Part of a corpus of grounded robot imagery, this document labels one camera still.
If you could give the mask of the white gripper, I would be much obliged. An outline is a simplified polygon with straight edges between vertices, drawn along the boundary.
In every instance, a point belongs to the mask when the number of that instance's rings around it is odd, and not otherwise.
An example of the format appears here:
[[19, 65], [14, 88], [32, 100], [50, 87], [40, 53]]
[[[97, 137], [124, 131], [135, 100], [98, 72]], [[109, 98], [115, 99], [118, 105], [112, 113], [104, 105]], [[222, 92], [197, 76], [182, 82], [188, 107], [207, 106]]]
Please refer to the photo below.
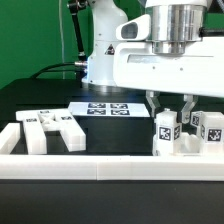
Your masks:
[[160, 107], [159, 92], [185, 94], [178, 120], [187, 124], [198, 102], [195, 95], [224, 97], [224, 30], [202, 29], [200, 39], [188, 43], [183, 54], [155, 54], [147, 39], [151, 33], [147, 14], [117, 27], [114, 81], [119, 87], [147, 90], [152, 117]]

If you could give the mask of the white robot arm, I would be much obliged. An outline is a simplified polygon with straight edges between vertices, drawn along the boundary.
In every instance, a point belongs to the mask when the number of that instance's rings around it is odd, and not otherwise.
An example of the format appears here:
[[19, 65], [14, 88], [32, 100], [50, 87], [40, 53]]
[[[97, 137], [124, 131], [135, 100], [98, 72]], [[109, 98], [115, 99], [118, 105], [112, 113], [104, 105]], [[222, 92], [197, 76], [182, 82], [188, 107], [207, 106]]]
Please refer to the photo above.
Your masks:
[[204, 27], [214, 1], [224, 12], [224, 0], [139, 0], [144, 14], [130, 20], [113, 0], [87, 0], [94, 47], [83, 82], [142, 89], [152, 114], [161, 92], [182, 94], [187, 123], [199, 96], [224, 98], [224, 30]]

